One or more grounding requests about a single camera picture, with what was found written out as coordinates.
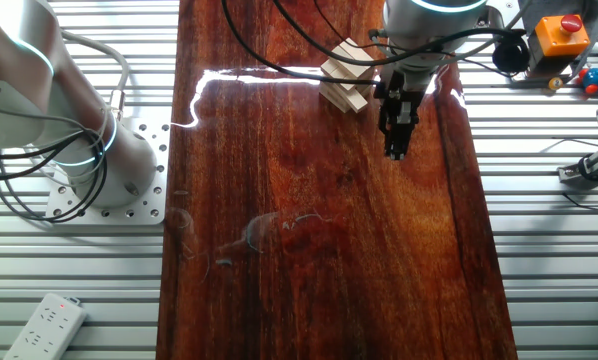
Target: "wooden table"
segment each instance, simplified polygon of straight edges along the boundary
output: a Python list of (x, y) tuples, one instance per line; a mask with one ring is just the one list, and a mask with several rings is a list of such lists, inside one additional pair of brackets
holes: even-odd
[[(381, 26), (381, 0), (322, 3), (361, 43)], [(229, 6), (268, 59), (325, 61), (270, 1)], [(462, 102), (441, 69), (392, 162), (375, 101), (342, 114), (249, 57), (219, 1), (182, 0), (157, 358), (516, 359)]]

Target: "metal bracket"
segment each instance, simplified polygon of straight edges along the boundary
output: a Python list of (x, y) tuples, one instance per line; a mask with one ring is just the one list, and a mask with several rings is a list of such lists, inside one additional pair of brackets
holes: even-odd
[[(121, 121), (127, 129), (141, 135), (148, 141), (157, 157), (155, 178), (149, 190), (139, 196), (137, 200), (127, 206), (116, 209), (100, 209), (91, 207), (86, 214), (58, 226), (93, 225), (156, 225), (163, 221), (166, 209), (166, 186), (168, 179), (168, 154), (170, 148), (170, 122), (146, 121), (146, 119), (126, 118)], [(55, 178), (61, 181), (67, 179), (55, 172)], [(54, 213), (66, 212), (77, 204), (80, 199), (71, 188), (66, 188), (51, 182), (50, 198), (48, 199), (47, 216)]]

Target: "wooden board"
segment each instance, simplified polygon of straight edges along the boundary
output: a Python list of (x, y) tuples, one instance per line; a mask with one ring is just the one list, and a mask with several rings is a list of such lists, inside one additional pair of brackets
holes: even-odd
[[(379, 0), (322, 5), (359, 43), (381, 25)], [(319, 72), (271, 2), (229, 6), (258, 52)], [(376, 101), (341, 114), (250, 58), (219, 1), (182, 0), (157, 358), (516, 359), (462, 99), (441, 69), (392, 162)]]

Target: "black cable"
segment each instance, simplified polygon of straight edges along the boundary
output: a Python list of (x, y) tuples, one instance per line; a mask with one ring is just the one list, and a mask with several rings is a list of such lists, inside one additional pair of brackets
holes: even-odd
[[(449, 53), (449, 52), (445, 52), (445, 51), (430, 51), (429, 53), (430, 53), (430, 54), (443, 54), (443, 55), (446, 55), (446, 56), (455, 57), (455, 54), (452, 54), (452, 53)], [(494, 72), (494, 73), (496, 73), (496, 74), (499, 74), (499, 75), (501, 75), (501, 76), (507, 77), (507, 78), (509, 78), (509, 79), (510, 79), (510, 78), (513, 78), (513, 77), (515, 76), (514, 74), (509, 74), (509, 73), (507, 73), (507, 72), (504, 72), (504, 71), (501, 71), (501, 70), (498, 70), (498, 69), (491, 68), (490, 66), (488, 66), (488, 65), (485, 65), (485, 64), (482, 64), (482, 63), (480, 63), (480, 62), (478, 62), (478, 61), (474, 61), (474, 60), (468, 60), (468, 59), (461, 59), (460, 61), (463, 61), (463, 62), (467, 62), (467, 63), (470, 63), (470, 64), (475, 64), (475, 65), (481, 66), (482, 68), (484, 68), (484, 69), (486, 69), (486, 70), (488, 70), (488, 71), (492, 71), (492, 72)]]
[(319, 12), (319, 15), (321, 15), (321, 18), (326, 22), (326, 24), (328, 24), (328, 27), (330, 27), (330, 29), (332, 30), (332, 32), (334, 32), (339, 37), (339, 39), (341, 39), (341, 41), (345, 42), (349, 46), (352, 46), (352, 47), (357, 48), (357, 49), (367, 49), (367, 48), (370, 48), (370, 47), (379, 47), (379, 46), (382, 46), (382, 47), (389, 48), (389, 49), (397, 49), (397, 50), (401, 50), (401, 51), (408, 51), (408, 50), (406, 50), (404, 48), (401, 48), (399, 46), (388, 45), (388, 44), (376, 44), (376, 43), (373, 43), (373, 44), (368, 44), (368, 45), (355, 45), (355, 44), (350, 43), (347, 38), (345, 38), (343, 35), (341, 35), (341, 33), (339, 31), (337, 31), (337, 29), (330, 22), (330, 20), (328, 20), (328, 18), (326, 17), (326, 14), (324, 14), (323, 11), (321, 10), (321, 6), (319, 5), (318, 0), (314, 0), (314, 3), (315, 3), (315, 7), (317, 8), (317, 11)]
[[(12, 197), (17, 201), (17, 203), (22, 206), (26, 212), (28, 214), (22, 213), (20, 211), (18, 211), (17, 209), (14, 208), (14, 206), (6, 200), (3, 191), (1, 189), (0, 186), (0, 198), (2, 200), (2, 202), (15, 214), (17, 214), (18, 216), (24, 218), (24, 219), (28, 219), (28, 220), (34, 220), (34, 221), (47, 221), (50, 223), (64, 223), (70, 220), (75, 219), (78, 216), (83, 216), (83, 214), (85, 213), (86, 209), (88, 209), (92, 203), (95, 201), (95, 199), (97, 199), (97, 197), (100, 195), (101, 191), (103, 190), (103, 187), (105, 185), (105, 181), (108, 175), (108, 164), (107, 164), (107, 160), (105, 159), (105, 153), (104, 153), (104, 147), (102, 144), (98, 143), (98, 140), (95, 136), (92, 136), (90, 133), (86, 133), (86, 135), (89, 136), (89, 140), (91, 141), (91, 145), (95, 146), (94, 149), (94, 156), (95, 156), (95, 166), (97, 166), (97, 164), (99, 163), (99, 161), (103, 161), (102, 164), (102, 168), (103, 169), (97, 169), (95, 171), (95, 179), (92, 181), (90, 188), (88, 189), (88, 191), (86, 192), (86, 195), (84, 196), (84, 198), (77, 204), (75, 205), (73, 208), (71, 208), (70, 210), (68, 210), (67, 212), (61, 214), (61, 215), (57, 215), (54, 217), (43, 217), (38, 215), (37, 213), (35, 213), (34, 211), (32, 211), (32, 209), (30, 209), (28, 206), (26, 206), (26, 204), (21, 200), (21, 198), (19, 198), (19, 196), (17, 196), (17, 194), (14, 192), (11, 184), (9, 181), (4, 181), (6, 184), (6, 187), (8, 188), (8, 190), (10, 191), (10, 194), (12, 195)], [(2, 172), (5, 171), (4, 168), (4, 164), (3, 161), (0, 160), (0, 170)], [(103, 172), (103, 175), (101, 177), (101, 181), (99, 182), (99, 187), (98, 189), (95, 191), (95, 187), (97, 184), (97, 179), (99, 178), (99, 174), (100, 171)], [(77, 211), (77, 213), (69, 218), (66, 218), (68, 215), (72, 214), (73, 212)]]
[(565, 197), (566, 199), (568, 199), (568, 201), (570, 201), (573, 205), (575, 205), (576, 207), (580, 207), (583, 209), (588, 209), (588, 210), (595, 210), (598, 211), (598, 206), (597, 207), (593, 207), (593, 206), (586, 206), (586, 205), (581, 205), (578, 202), (576, 202), (574, 199), (572, 199), (570, 196), (568, 196), (568, 194), (566, 193), (561, 193), (561, 195), (563, 197)]
[(221, 7), (223, 9), (223, 14), (226, 17), (226, 22), (228, 23), (228, 26), (230, 27), (230, 31), (232, 31), (232, 34), (235, 36), (235, 38), (237, 38), (237, 41), (244, 48), (244, 50), (246, 50), (246, 52), (248, 54), (250, 54), (252, 57), (257, 59), (262, 64), (264, 64), (270, 68), (273, 68), (282, 74), (286, 74), (286, 75), (290, 75), (290, 76), (294, 76), (294, 77), (298, 77), (298, 78), (303, 78), (303, 79), (311, 79), (311, 80), (318, 80), (321, 82), (334, 83), (334, 84), (352, 84), (352, 85), (379, 85), (380, 84), (378, 81), (374, 81), (374, 80), (334, 79), (334, 78), (329, 78), (329, 77), (325, 77), (325, 76), (304, 74), (304, 73), (288, 70), (279, 65), (276, 65), (276, 64), (266, 60), (266, 58), (264, 58), (263, 56), (257, 54), (254, 50), (252, 50), (248, 46), (248, 44), (246, 44), (246, 42), (243, 40), (243, 38), (241, 38), (241, 35), (239, 35), (239, 31), (237, 31), (235, 23), (234, 23), (234, 21), (232, 21), (232, 17), (230, 16), (230, 11), (228, 10), (228, 4), (227, 4), (226, 0), (221, 0)]
[(593, 143), (589, 143), (587, 141), (583, 141), (583, 140), (578, 140), (578, 139), (570, 139), (570, 138), (558, 138), (558, 137), (552, 137), (552, 139), (555, 140), (561, 140), (561, 141), (572, 141), (572, 142), (576, 142), (579, 144), (586, 144), (586, 145), (590, 145), (590, 146), (596, 146), (598, 147), (598, 144), (593, 144)]
[(46, 148), (43, 149), (39, 149), (37, 151), (33, 151), (33, 152), (29, 152), (29, 153), (23, 153), (23, 154), (0, 154), (0, 159), (3, 160), (20, 160), (20, 159), (29, 159), (31, 157), (35, 157), (35, 156), (40, 156), (46, 153), (49, 153), (53, 150), (56, 150), (57, 148), (61, 147), (63, 144), (70, 144), (73, 141), (75, 141), (77, 138), (79, 138), (81, 135), (83, 134), (83, 132), (80, 132), (78, 134), (75, 134), (61, 142), (58, 142), (54, 145), (48, 146)]
[(42, 162), (40, 162), (39, 164), (24, 170), (22, 172), (18, 172), (15, 174), (7, 174), (7, 175), (0, 175), (0, 181), (4, 181), (4, 180), (12, 180), (12, 179), (16, 179), (19, 177), (23, 177), (26, 175), (30, 175), (33, 172), (43, 168), (44, 166), (46, 166), (50, 161), (52, 161), (52, 159), (54, 159), (57, 155), (59, 155), (59, 153), (65, 149), (66, 147), (68, 147), (68, 145), (70, 145), (71, 143), (73, 143), (75, 140), (77, 140), (77, 137), (73, 137), (70, 138), (69, 141), (66, 142), (61, 142), (60, 146), (57, 147), (57, 149), (55, 149), (50, 155), (48, 155), (48, 157), (46, 157)]
[[(221, 0), (221, 3), (224, 6), (225, 6), (225, 2), (226, 2), (226, 0)], [(281, 13), (281, 15), (286, 19), (286, 21), (288, 21), (288, 23), (299, 33), (299, 35), (301, 35), (306, 41), (308, 41), (308, 43), (310, 43), (310, 45), (312, 45), (313, 47), (315, 47), (316, 49), (318, 49), (319, 51), (321, 51), (322, 53), (328, 55), (329, 57), (331, 57), (333, 59), (336, 59), (336, 60), (339, 60), (341, 62), (345, 62), (348, 64), (352, 64), (352, 65), (358, 65), (358, 66), (378, 66), (378, 65), (386, 65), (386, 64), (394, 63), (397, 61), (407, 59), (411, 56), (418, 55), (427, 50), (434, 49), (434, 48), (439, 47), (445, 43), (448, 43), (448, 42), (451, 42), (451, 41), (454, 41), (457, 39), (461, 39), (464, 37), (472, 36), (472, 35), (493, 34), (493, 35), (501, 35), (504, 38), (514, 38), (515, 40), (521, 39), (521, 33), (517, 33), (514, 31), (510, 31), (510, 30), (501, 30), (501, 29), (494, 29), (494, 28), (492, 28), (492, 29), (491, 28), (470, 29), (470, 30), (461, 31), (461, 32), (446, 36), (439, 40), (429, 42), (429, 43), (427, 43), (423, 46), (420, 46), (412, 51), (404, 52), (402, 54), (399, 54), (396, 56), (391, 56), (386, 59), (374, 60), (374, 61), (355, 60), (355, 59), (351, 59), (349, 57), (335, 54), (334, 52), (323, 47), (321, 44), (319, 44), (317, 41), (315, 41), (313, 38), (311, 38), (301, 28), (301, 26), (299, 26), (299, 24), (297, 24), (297, 22), (290, 16), (290, 14), (288, 14), (288, 12), (283, 7), (283, 5), (281, 5), (279, 0), (272, 0), (272, 2), (275, 4), (275, 6), (277, 7), (277, 9)]]

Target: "stacked wooden blocks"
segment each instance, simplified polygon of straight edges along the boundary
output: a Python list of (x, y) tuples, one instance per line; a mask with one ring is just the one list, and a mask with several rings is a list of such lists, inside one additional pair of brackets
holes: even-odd
[[(354, 41), (347, 39), (345, 42), (342, 42), (339, 46), (334, 48), (332, 52), (355, 60), (374, 60), (365, 51), (351, 46), (350, 44), (357, 46)], [(334, 79), (350, 80), (370, 80), (374, 74), (373, 68), (370, 66), (351, 65), (333, 58), (329, 58), (323, 65), (321, 65), (321, 71), (324, 75)], [(319, 85), (319, 92), (344, 113), (348, 112), (350, 109), (358, 113), (368, 105), (366, 97), (370, 93), (370, 88), (370, 85), (322, 82)]]

